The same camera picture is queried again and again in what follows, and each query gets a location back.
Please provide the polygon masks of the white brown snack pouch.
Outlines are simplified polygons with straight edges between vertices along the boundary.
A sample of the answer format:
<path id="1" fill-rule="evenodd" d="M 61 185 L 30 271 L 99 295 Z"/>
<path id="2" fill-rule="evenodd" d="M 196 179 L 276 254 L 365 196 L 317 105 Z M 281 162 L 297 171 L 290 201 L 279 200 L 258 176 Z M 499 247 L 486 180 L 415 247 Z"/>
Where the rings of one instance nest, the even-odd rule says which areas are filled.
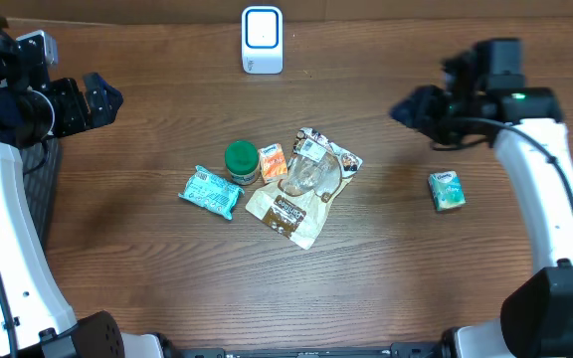
<path id="1" fill-rule="evenodd" d="M 257 189 L 246 210 L 304 250 L 319 236 L 335 198 L 363 164 L 362 158 L 311 127 L 301 128 L 287 176 Z"/>

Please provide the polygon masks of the grey plastic mesh basket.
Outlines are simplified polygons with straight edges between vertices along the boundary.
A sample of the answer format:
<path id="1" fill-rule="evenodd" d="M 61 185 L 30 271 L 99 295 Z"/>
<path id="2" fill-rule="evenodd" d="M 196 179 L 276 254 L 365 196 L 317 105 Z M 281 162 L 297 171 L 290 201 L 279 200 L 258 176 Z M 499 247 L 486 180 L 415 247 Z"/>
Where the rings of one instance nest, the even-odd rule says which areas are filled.
<path id="1" fill-rule="evenodd" d="M 49 238 L 63 152 L 58 139 L 45 141 L 20 151 L 23 183 L 29 212 L 44 249 Z"/>

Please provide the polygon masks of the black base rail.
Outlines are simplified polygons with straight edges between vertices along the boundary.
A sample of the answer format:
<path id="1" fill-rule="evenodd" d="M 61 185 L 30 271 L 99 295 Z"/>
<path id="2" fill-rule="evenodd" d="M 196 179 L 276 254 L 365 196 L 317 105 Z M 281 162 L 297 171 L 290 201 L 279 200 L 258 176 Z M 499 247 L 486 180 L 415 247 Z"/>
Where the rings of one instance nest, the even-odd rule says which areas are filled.
<path id="1" fill-rule="evenodd" d="M 170 349 L 173 358 L 442 358 L 450 357 L 440 343 L 393 343 L 389 347 L 344 347 L 329 349 L 238 350 L 223 348 Z"/>

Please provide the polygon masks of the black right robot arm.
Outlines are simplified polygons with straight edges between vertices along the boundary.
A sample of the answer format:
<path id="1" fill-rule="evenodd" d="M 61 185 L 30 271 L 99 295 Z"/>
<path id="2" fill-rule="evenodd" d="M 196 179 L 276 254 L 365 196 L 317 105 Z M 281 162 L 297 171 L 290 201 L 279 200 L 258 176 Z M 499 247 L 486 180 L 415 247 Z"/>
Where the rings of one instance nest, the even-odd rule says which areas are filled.
<path id="1" fill-rule="evenodd" d="M 486 143 L 512 184 L 531 245 L 532 277 L 498 318 L 447 330 L 432 357 L 573 357 L 573 162 L 556 95 L 530 87 L 516 38 L 489 39 L 443 62 L 443 88 L 423 86 L 393 119 L 437 151 Z"/>

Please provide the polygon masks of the green lid seasoning jar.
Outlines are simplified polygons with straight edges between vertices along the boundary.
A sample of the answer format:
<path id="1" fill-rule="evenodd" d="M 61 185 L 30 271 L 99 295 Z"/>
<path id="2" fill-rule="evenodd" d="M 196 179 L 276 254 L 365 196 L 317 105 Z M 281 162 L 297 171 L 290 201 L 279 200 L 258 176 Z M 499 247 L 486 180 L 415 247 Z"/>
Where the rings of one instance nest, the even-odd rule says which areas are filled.
<path id="1" fill-rule="evenodd" d="M 225 151 L 225 165 L 232 180 L 250 185 L 260 176 L 260 157 L 256 146 L 245 140 L 231 143 Z"/>

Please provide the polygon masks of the teal wet wipes pack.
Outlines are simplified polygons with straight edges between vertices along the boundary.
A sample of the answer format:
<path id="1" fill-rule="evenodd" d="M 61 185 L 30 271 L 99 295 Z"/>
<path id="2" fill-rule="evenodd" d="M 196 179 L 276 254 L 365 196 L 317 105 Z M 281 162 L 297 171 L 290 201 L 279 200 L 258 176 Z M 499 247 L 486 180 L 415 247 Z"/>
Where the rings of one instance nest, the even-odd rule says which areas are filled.
<path id="1" fill-rule="evenodd" d="M 197 165 L 195 169 L 178 197 L 232 221 L 233 210 L 244 189 L 203 166 Z"/>

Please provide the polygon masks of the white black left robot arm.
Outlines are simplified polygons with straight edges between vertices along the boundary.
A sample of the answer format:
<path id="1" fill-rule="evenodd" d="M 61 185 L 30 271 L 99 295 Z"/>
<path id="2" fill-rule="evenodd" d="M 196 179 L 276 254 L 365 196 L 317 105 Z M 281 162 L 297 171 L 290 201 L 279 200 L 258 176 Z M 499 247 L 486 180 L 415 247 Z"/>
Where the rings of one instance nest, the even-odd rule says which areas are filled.
<path id="1" fill-rule="evenodd" d="M 21 150 L 113 123 L 121 93 L 100 75 L 52 80 L 55 41 L 0 28 L 0 357 L 159 357 L 153 334 L 101 311 L 77 318 L 47 264 L 25 193 Z"/>

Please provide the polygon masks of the orange packet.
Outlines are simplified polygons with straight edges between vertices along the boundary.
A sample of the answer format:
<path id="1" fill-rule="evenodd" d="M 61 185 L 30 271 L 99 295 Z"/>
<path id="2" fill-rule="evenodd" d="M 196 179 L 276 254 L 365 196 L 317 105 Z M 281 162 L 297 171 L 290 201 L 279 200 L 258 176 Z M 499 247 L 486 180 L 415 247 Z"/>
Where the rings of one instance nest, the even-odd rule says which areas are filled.
<path id="1" fill-rule="evenodd" d="M 259 150 L 261 174 L 265 184 L 287 178 L 287 162 L 279 143 Z"/>

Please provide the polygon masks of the teal tissue pack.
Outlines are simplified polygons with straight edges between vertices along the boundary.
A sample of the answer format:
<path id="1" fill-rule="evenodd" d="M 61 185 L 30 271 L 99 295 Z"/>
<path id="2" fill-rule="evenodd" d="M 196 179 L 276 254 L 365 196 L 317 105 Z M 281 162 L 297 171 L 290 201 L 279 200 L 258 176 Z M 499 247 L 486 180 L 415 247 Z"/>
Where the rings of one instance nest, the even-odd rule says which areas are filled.
<path id="1" fill-rule="evenodd" d="M 430 174 L 428 183 L 438 212 L 456 209 L 466 203 L 465 193 L 456 171 Z"/>

